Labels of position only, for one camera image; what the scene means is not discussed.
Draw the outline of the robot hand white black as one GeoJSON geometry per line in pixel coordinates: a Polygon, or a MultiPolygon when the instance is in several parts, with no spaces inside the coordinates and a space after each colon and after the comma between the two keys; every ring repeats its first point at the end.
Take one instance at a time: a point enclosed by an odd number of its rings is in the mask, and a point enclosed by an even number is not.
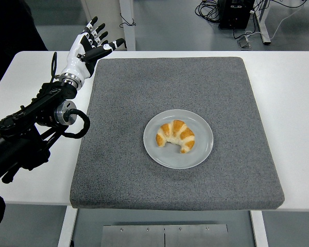
{"type": "Polygon", "coordinates": [[[95,27],[98,17],[94,17],[77,36],[67,56],[67,66],[61,72],[60,81],[72,78],[79,83],[90,78],[98,60],[108,56],[121,45],[125,44],[123,38],[108,42],[103,32],[105,24],[95,27]]]}

